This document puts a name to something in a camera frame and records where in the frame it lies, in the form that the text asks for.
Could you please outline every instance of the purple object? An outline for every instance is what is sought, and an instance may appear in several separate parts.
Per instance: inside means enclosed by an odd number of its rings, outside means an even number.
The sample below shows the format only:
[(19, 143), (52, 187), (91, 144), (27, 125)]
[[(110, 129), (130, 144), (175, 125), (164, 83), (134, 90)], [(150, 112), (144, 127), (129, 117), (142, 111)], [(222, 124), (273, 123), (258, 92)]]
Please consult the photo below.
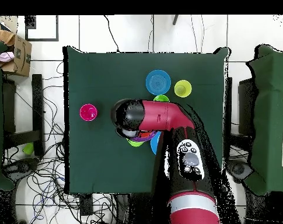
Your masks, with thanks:
[(157, 131), (152, 131), (150, 136), (148, 136), (146, 138), (131, 138), (131, 140), (134, 141), (134, 142), (146, 142), (146, 141), (151, 140), (156, 135), (156, 133), (157, 133)]
[(3, 52), (0, 54), (0, 61), (1, 62), (9, 62), (10, 60), (13, 60), (15, 58), (15, 55), (13, 52)]

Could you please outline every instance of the green table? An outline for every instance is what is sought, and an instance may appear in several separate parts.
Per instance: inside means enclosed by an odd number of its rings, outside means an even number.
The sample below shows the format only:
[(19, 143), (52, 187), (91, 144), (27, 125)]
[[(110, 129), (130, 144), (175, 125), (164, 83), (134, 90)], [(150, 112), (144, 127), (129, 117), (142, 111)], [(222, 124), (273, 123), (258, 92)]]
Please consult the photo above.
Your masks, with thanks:
[[(214, 54), (82, 53), (64, 47), (66, 131), (69, 128), (70, 193), (141, 193), (152, 189), (155, 155), (150, 142), (132, 147), (115, 133), (110, 109), (118, 100), (155, 96), (145, 87), (150, 71), (162, 69), (172, 80), (166, 93), (171, 102), (188, 109), (194, 107), (201, 117), (219, 164), (222, 164), (222, 113), (224, 60), (228, 49)], [(179, 80), (192, 84), (189, 97), (174, 94)], [(98, 116), (86, 122), (79, 116), (82, 105), (97, 107)]]

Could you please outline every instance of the blue bowl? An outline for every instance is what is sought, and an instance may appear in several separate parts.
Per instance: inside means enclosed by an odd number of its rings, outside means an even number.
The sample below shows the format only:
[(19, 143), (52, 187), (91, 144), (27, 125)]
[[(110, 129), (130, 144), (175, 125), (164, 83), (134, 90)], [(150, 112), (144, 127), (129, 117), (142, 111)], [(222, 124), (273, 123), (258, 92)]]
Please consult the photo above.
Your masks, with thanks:
[(160, 69), (150, 72), (145, 79), (145, 86), (153, 95), (165, 94), (170, 89), (171, 84), (170, 76)]
[(160, 137), (161, 132), (158, 131), (157, 134), (151, 139), (151, 148), (154, 154), (157, 153), (157, 147), (159, 143), (159, 137)]

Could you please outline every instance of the plastic cup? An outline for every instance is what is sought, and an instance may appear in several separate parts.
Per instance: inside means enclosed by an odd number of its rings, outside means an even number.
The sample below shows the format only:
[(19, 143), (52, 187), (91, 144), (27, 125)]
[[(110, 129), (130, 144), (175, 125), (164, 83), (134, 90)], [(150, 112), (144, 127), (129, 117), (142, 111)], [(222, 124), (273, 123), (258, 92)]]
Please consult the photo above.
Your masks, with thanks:
[(128, 141), (129, 144), (131, 144), (133, 147), (139, 147), (141, 146), (144, 142), (134, 142), (132, 140), (129, 140), (126, 138), (126, 140)]
[(151, 140), (156, 135), (156, 133), (157, 133), (156, 131), (143, 132), (143, 133), (140, 133), (138, 137), (131, 138), (130, 140), (134, 142), (146, 142), (146, 141)]
[(160, 135), (161, 132), (158, 131), (157, 134), (151, 139), (151, 148), (154, 154), (157, 153), (157, 147), (158, 147)]
[(80, 117), (85, 121), (92, 121), (97, 117), (97, 108), (91, 104), (85, 104), (80, 108)]
[(170, 102), (166, 95), (160, 94), (153, 98), (155, 102)]
[(174, 86), (174, 93), (178, 97), (187, 97), (192, 91), (192, 86), (187, 80), (180, 80)]
[(160, 69), (150, 72), (145, 79), (145, 86), (153, 95), (163, 95), (167, 93), (171, 84), (170, 76)]
[(31, 155), (33, 153), (33, 143), (30, 142), (26, 144), (26, 146), (23, 148), (23, 152), (27, 155)]

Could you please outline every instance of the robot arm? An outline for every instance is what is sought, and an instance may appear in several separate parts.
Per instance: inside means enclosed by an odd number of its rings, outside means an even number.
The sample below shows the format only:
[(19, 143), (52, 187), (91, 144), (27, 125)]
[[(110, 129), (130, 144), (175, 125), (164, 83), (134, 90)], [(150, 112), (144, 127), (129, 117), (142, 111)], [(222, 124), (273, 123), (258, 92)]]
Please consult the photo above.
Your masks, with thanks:
[(168, 163), (170, 190), (165, 207), (171, 224), (219, 224), (195, 126), (182, 107), (169, 102), (125, 99), (115, 104), (111, 119), (122, 137), (136, 137), (142, 131), (163, 132), (157, 151), (160, 157), (156, 160), (160, 167)]

